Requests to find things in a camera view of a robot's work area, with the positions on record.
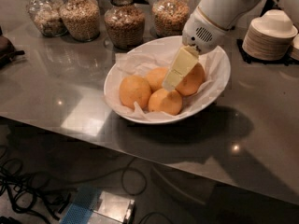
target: jar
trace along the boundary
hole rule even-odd
[[[157,36],[182,35],[190,15],[188,0],[158,0],[151,9]]]
[[[77,41],[92,41],[100,35],[100,10],[92,0],[66,0],[60,8],[60,16]]]
[[[63,3],[63,0],[30,0],[27,12],[42,35],[53,37],[67,32],[59,15]]]
[[[145,14],[133,0],[111,0],[104,16],[107,33],[114,47],[132,49],[143,42]]]

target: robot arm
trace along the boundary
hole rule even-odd
[[[201,0],[183,30],[184,45],[196,46],[201,54],[212,51],[238,19],[261,0]],[[273,0],[299,24],[299,0]]]

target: ventilation holes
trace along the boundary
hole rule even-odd
[[[203,41],[209,42],[212,40],[212,33],[210,33],[206,28],[197,28],[196,29],[197,37],[202,39]]]

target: gray metal table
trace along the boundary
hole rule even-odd
[[[3,33],[22,59],[0,70],[0,116],[191,174],[299,204],[299,66],[243,62],[235,31],[223,48],[230,82],[216,105],[171,125],[120,118],[102,99],[115,53],[105,26],[89,43],[43,37],[29,0],[0,0]],[[101,14],[110,6],[101,1]],[[145,42],[156,38],[147,14]]]

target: stack of bowls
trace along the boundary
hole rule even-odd
[[[293,39],[288,51],[288,55],[299,61],[299,35]]]
[[[280,60],[287,53],[298,30],[282,10],[269,10],[262,17],[252,20],[242,45],[251,57]]]

